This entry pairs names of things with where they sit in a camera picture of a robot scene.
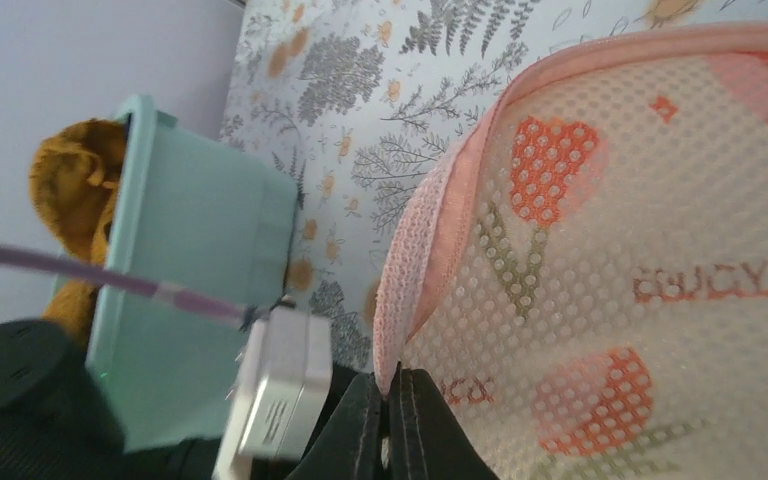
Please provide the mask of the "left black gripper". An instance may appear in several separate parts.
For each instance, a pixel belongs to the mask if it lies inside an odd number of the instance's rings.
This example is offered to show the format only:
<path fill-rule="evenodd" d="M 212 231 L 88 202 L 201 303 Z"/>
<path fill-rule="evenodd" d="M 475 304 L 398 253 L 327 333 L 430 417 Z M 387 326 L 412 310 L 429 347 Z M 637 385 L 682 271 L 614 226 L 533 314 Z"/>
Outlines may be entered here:
<path fill-rule="evenodd" d="M 209 479 L 219 442 L 128 453 L 122 426 L 57 325 L 0 324 L 0 479 Z"/>

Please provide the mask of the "peach floral mesh laundry bag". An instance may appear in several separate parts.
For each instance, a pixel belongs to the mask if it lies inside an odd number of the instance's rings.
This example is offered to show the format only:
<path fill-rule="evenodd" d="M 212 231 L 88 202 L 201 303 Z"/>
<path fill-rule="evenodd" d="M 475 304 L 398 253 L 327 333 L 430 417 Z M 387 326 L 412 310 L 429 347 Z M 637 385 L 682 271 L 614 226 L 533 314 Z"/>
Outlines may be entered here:
<path fill-rule="evenodd" d="M 768 479 L 768 23 L 518 75 L 408 202 L 373 364 L 498 479 Z"/>

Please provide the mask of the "orange lace bra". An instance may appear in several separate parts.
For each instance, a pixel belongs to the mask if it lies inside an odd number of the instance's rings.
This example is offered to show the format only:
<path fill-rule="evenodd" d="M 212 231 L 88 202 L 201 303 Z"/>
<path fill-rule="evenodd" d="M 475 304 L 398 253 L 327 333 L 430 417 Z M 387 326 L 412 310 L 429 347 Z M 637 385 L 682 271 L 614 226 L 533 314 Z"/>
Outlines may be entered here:
<path fill-rule="evenodd" d="M 125 124 L 93 118 L 44 139 L 31 162 L 37 217 L 67 254 L 94 266 L 108 255 L 127 142 Z"/>

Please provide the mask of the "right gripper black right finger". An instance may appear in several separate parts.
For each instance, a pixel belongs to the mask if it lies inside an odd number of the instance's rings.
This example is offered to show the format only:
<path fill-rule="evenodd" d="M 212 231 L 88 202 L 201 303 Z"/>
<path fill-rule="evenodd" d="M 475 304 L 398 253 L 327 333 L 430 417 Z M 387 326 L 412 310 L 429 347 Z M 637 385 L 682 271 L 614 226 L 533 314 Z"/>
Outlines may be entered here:
<path fill-rule="evenodd" d="M 430 374 L 399 367 L 389 392 L 389 471 L 403 480 L 497 480 Z"/>

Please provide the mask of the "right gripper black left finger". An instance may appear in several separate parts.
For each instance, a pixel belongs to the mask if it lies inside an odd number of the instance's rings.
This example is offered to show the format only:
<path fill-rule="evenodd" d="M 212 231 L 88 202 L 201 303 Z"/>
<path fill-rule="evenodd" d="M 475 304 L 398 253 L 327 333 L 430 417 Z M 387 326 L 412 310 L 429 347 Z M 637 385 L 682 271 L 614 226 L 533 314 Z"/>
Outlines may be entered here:
<path fill-rule="evenodd" d="M 307 451 L 288 477 L 382 479 L 382 409 L 382 398 L 372 375 L 337 373 Z"/>

